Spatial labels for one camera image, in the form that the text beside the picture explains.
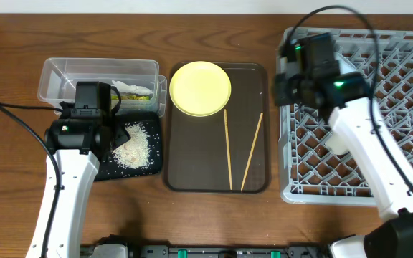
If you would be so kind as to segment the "green orange snack wrapper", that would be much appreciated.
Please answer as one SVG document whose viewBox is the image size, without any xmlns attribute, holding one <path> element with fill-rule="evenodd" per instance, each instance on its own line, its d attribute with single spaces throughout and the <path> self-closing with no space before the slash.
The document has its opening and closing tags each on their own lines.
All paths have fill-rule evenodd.
<svg viewBox="0 0 413 258">
<path fill-rule="evenodd" d="M 130 93 L 124 93 L 120 97 L 112 94 L 111 100 L 122 100 L 122 101 L 149 101 L 152 98 L 151 95 L 134 95 Z"/>
</svg>

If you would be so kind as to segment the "wooden chopstick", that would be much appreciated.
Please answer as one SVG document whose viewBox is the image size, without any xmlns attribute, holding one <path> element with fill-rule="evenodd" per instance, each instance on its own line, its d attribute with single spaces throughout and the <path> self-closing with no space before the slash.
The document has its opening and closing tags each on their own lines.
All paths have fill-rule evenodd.
<svg viewBox="0 0 413 258">
<path fill-rule="evenodd" d="M 248 175 L 248 172 L 249 172 L 249 169 L 250 169 L 250 164 L 251 164 L 251 161 L 252 161 L 253 153 L 254 153 L 254 150 L 255 150 L 256 142 L 257 142 L 257 137 L 259 135 L 260 127 L 261 127 L 261 124 L 262 124 L 262 119 L 263 119 L 263 112 L 260 113 L 259 119 L 257 121 L 257 126 L 256 126 L 255 134 L 254 134 L 254 137 L 253 137 L 253 140 L 252 140 L 252 145 L 250 147 L 247 163 L 246 163 L 246 166 L 245 166 L 245 172 L 244 172 L 244 175 L 243 175 L 243 178 L 242 178 L 242 184 L 241 184 L 241 187 L 240 187 L 240 191 L 243 191 L 244 188 L 245 188 L 247 175 Z"/>
<path fill-rule="evenodd" d="M 224 116 L 224 134 L 225 134 L 225 142 L 226 142 L 226 150 L 227 150 L 227 167 L 228 167 L 228 175 L 229 175 L 229 189 L 233 190 L 232 163 L 231 163 L 230 146 L 229 146 L 229 128 L 228 128 L 228 119 L 227 119 L 227 110 L 226 109 L 223 109 L 223 116 Z"/>
</svg>

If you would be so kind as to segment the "white tissue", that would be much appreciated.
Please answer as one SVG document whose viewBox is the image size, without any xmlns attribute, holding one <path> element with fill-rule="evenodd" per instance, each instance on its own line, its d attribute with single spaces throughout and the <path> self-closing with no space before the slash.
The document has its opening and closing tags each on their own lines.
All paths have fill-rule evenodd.
<svg viewBox="0 0 413 258">
<path fill-rule="evenodd" d="M 116 87 L 120 93 L 128 93 L 133 95 L 149 96 L 153 94 L 153 90 L 138 85 L 128 85 L 121 81 L 112 80 L 112 86 Z"/>
</svg>

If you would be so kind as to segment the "white green cup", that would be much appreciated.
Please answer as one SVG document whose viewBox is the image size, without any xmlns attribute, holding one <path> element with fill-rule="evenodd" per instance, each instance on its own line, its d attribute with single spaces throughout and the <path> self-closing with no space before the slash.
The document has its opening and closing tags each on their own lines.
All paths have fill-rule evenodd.
<svg viewBox="0 0 413 258">
<path fill-rule="evenodd" d="M 349 133 L 343 131 L 336 132 L 331 131 L 331 136 L 326 141 L 327 149 L 335 155 L 345 155 L 349 152 L 348 142 L 349 142 Z"/>
</svg>

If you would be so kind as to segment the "light blue bowl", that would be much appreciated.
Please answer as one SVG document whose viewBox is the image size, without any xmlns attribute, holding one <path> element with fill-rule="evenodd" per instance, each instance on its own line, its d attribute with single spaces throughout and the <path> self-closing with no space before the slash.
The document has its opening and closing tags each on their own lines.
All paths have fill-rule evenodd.
<svg viewBox="0 0 413 258">
<path fill-rule="evenodd" d="M 357 69 L 354 66 L 354 64 L 351 61 L 349 61 L 346 57 L 344 57 L 342 54 L 335 52 L 334 57 L 335 60 L 338 61 L 341 75 L 347 75 L 352 72 L 357 72 Z"/>
</svg>

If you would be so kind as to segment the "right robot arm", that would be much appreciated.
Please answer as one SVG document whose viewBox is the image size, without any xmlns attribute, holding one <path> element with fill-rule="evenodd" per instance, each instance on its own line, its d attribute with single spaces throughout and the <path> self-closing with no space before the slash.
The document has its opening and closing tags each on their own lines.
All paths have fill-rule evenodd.
<svg viewBox="0 0 413 258">
<path fill-rule="evenodd" d="M 330 255 L 413 257 L 413 168 L 383 121 L 374 88 L 360 72 L 341 71 L 329 33 L 287 38 L 280 60 L 276 104 L 303 104 L 320 113 L 331 129 L 328 149 L 353 156 L 383 221 L 367 235 L 333 242 Z"/>
</svg>

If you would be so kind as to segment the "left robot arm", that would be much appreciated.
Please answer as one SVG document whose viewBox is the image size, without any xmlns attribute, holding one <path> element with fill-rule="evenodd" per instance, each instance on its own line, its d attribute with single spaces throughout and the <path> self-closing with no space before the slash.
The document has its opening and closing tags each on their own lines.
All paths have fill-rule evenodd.
<svg viewBox="0 0 413 258">
<path fill-rule="evenodd" d="M 100 162 L 130 139 L 116 120 L 117 87 L 78 82 L 74 102 L 45 132 L 47 178 L 28 257 L 79 257 L 82 229 Z"/>
</svg>

